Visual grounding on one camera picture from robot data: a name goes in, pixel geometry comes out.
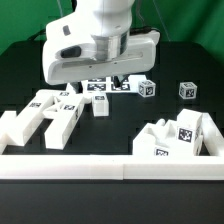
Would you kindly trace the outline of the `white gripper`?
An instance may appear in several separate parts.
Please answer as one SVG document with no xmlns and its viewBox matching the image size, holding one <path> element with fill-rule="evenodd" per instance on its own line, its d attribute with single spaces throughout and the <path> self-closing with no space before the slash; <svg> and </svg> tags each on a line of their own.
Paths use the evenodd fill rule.
<svg viewBox="0 0 224 224">
<path fill-rule="evenodd" d="M 95 24 L 80 21 L 71 14 L 46 26 L 42 66 L 50 85 L 72 83 L 76 94 L 82 92 L 79 81 L 114 76 L 115 88 L 121 87 L 118 76 L 150 70 L 155 63 L 160 34 L 129 34 L 115 27 L 113 36 L 94 35 Z"/>
</svg>

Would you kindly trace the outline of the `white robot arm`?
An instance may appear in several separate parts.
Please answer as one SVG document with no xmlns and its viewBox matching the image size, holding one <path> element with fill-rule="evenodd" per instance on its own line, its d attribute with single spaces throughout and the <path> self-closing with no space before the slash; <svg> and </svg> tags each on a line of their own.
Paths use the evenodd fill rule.
<svg viewBox="0 0 224 224">
<path fill-rule="evenodd" d="M 153 68 L 160 33 L 130 33 L 135 0 L 77 0 L 46 26 L 42 66 L 50 85 L 126 76 Z"/>
</svg>

